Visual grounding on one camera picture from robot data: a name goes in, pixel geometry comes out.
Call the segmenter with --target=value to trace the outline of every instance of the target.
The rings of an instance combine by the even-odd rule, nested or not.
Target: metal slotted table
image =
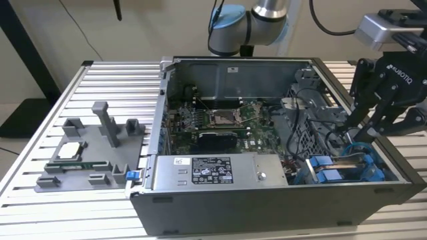
[[[345,61],[329,61],[325,65],[348,90],[355,67]],[[140,152],[140,164],[145,165],[160,85],[158,72],[158,62],[94,62],[78,69],[0,182],[0,240],[156,239],[146,236],[132,204],[124,197],[124,189],[36,193],[33,186],[60,143],[64,134],[61,125],[66,117],[80,117],[85,125],[100,124],[90,111],[94,101],[108,101],[108,114],[118,124],[124,124],[128,118],[136,118],[145,124]],[[427,181],[427,133],[388,139]],[[383,207],[357,227],[187,239],[427,239],[427,189],[404,204]]]

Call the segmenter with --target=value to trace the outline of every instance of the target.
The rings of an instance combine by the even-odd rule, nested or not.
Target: blue tab
[[[213,29],[221,29],[236,23],[245,16],[245,6],[239,4],[225,4],[221,7],[217,21],[215,23]]]
[[[383,182],[385,176],[383,171],[372,164],[364,169],[360,180],[363,182]]]
[[[323,170],[317,172],[316,176],[320,183],[343,180],[343,177],[336,169]]]
[[[317,167],[324,165],[333,165],[333,162],[329,156],[313,156],[309,159],[309,164],[311,166]]]
[[[128,171],[125,173],[125,180],[126,181],[140,180],[140,171]]]

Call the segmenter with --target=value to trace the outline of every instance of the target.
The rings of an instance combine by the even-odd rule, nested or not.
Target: barcode sticker
[[[227,72],[228,73],[237,73],[239,72],[239,68],[237,67],[228,67],[227,68]]]
[[[175,165],[189,165],[191,164],[191,158],[189,157],[176,157],[173,161]]]

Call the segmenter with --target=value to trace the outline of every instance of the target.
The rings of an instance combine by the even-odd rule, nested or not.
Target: wire
[[[307,119],[308,122],[316,122],[316,123],[327,123],[327,124],[337,124],[337,121],[329,121],[329,120],[317,120],[317,119]]]
[[[211,11],[211,17],[209,17],[209,19],[208,19],[208,37],[207,37],[207,48],[208,48],[208,49],[211,49],[211,46],[209,46],[211,35],[212,35],[215,23],[217,22],[219,17],[220,17],[220,14],[221,14],[224,1],[225,1],[225,0],[221,0],[221,2],[220,2],[220,4],[219,4],[219,7],[217,7],[217,9],[216,9],[215,15],[212,16],[213,11],[215,11],[215,6],[216,6],[216,3],[217,3],[217,0],[215,0],[215,3],[213,3],[213,7],[212,7],[212,11]]]
[[[332,152],[331,147],[329,147],[329,144],[328,144],[331,134],[335,134],[335,135],[336,135],[336,133],[333,133],[332,131],[329,131],[329,132],[325,134],[324,140],[323,140],[323,141],[324,141],[325,148],[327,148],[327,151],[328,151],[329,153]]]
[[[319,27],[319,29],[325,33],[325,34],[329,34],[332,36],[347,36],[347,35],[351,35],[356,32],[356,30],[351,30],[351,31],[341,31],[341,32],[337,32],[337,31],[329,31],[320,23],[319,19],[317,19],[317,16],[316,16],[316,13],[315,13],[315,6],[313,6],[313,0],[308,0],[308,6],[309,6],[309,13],[311,13],[311,17],[312,17],[312,20],[316,24],[316,26]]]
[[[357,141],[357,142],[353,142],[352,144],[349,144],[349,145],[345,147],[345,149],[344,149],[344,151],[341,152],[340,155],[344,156],[344,155],[347,154],[348,150],[349,150],[352,147],[364,147],[364,148],[369,151],[371,154],[375,153],[373,149],[371,148],[371,146],[369,146],[367,143]]]
[[[352,154],[344,155],[344,156],[331,156],[331,159],[349,158],[349,157],[353,157],[353,156],[357,156],[357,155],[364,155],[364,154],[365,154],[364,152],[356,152],[356,153],[352,153]]]
[[[68,11],[68,9],[66,9],[66,7],[65,7],[64,3],[62,3],[62,0],[57,0],[57,1],[58,1],[60,5],[62,6],[62,8],[64,8],[64,10],[65,10],[65,12],[66,12],[66,14],[68,14],[68,16],[70,17],[70,19],[72,19],[72,21],[73,21],[74,25],[77,26],[77,28],[78,28],[78,30],[80,30],[80,32],[81,32],[81,34],[82,34],[82,37],[84,37],[84,39],[85,39],[85,42],[86,42],[86,44],[88,44],[88,46],[92,48],[93,52],[94,52],[94,53],[96,53],[96,55],[98,56],[98,59],[100,59],[101,61],[104,61],[104,59],[102,59],[102,57],[101,57],[101,55],[100,55],[98,51],[96,51],[94,47],[92,46],[92,44],[90,44],[90,42],[89,42],[89,40],[88,40],[88,37],[86,37],[86,35],[85,35],[85,32],[82,31],[82,29],[81,29],[81,27],[80,27],[80,25],[78,25],[78,23],[77,23],[76,19],[73,18],[72,14],[69,13],[69,11]]]
[[[296,132],[296,128],[297,128],[297,124],[299,124],[299,121],[300,121],[300,105],[299,105],[299,101],[297,99],[301,99],[304,102],[307,102],[303,98],[299,97],[299,93],[303,91],[303,90],[312,90],[312,91],[316,91],[319,92],[316,89],[313,88],[309,88],[309,87],[304,87],[301,88],[296,93],[295,93],[295,96],[293,96],[293,99],[295,99],[295,105],[296,105],[296,108],[295,108],[295,120],[293,120],[293,126],[292,126],[292,129],[291,129],[291,134],[287,138],[287,141],[285,141],[285,150],[287,152],[291,154],[291,156],[297,159],[297,160],[301,160],[304,161],[304,159],[297,156],[297,153],[292,152],[291,151],[291,139],[295,135],[295,132]]]
[[[211,35],[211,26],[212,26],[212,15],[213,15],[216,3],[217,3],[217,0],[215,0],[213,7],[212,7],[212,11],[211,11],[211,16],[209,16],[209,18],[208,18],[207,33],[208,33],[209,35]]]
[[[10,154],[20,155],[16,151],[12,151],[12,150],[5,149],[5,148],[2,148],[2,147],[0,147],[0,150],[8,152],[8,153],[10,153]]]

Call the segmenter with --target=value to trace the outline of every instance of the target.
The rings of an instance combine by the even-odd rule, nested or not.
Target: black stand
[[[45,99],[29,98],[22,101],[0,127],[0,137],[29,138],[61,92],[8,0],[0,0],[0,27],[45,96]]]
[[[253,48],[255,46],[252,45],[241,45],[240,46],[240,57],[253,57]]]

